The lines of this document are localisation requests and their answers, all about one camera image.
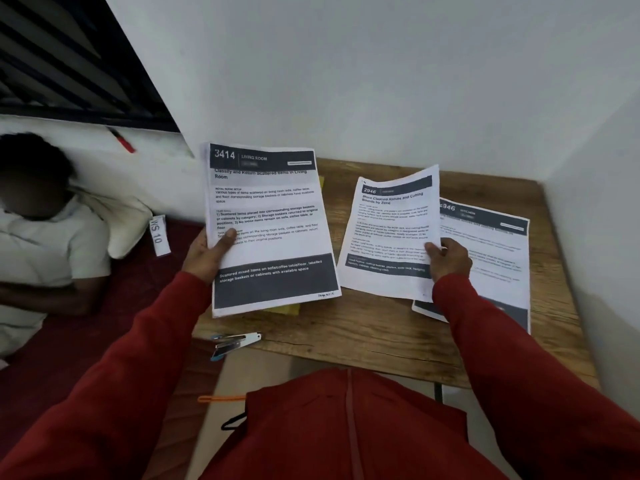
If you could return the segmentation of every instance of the zipper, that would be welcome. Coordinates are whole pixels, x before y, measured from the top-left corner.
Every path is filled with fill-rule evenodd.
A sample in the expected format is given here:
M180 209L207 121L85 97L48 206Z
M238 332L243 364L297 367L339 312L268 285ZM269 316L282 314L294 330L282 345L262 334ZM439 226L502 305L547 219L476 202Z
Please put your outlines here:
M351 450L351 475L353 480L364 480L360 448L358 448L358 435L356 433L356 419L353 414L353 378L351 369L347 369L347 427L349 430L349 449Z

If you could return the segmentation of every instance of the orange cord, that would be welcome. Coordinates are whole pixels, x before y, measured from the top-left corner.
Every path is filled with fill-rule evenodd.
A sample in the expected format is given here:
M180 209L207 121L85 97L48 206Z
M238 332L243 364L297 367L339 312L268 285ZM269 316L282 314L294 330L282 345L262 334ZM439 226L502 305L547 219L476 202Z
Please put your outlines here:
M246 396L243 395L201 395L198 398L200 404L206 403L232 403L234 401L244 401Z

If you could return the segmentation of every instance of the maroon mattress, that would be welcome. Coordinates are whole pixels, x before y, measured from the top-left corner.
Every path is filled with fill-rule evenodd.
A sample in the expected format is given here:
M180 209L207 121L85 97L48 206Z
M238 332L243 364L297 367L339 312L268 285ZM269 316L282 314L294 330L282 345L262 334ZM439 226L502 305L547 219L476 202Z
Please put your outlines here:
M10 366L0 371L0 459L131 328L135 314L149 306L180 270L200 229L199 224L168 219L172 253L163 257L156 257L147 231L127 257L113 263L98 313L48 317L42 330L8 359Z

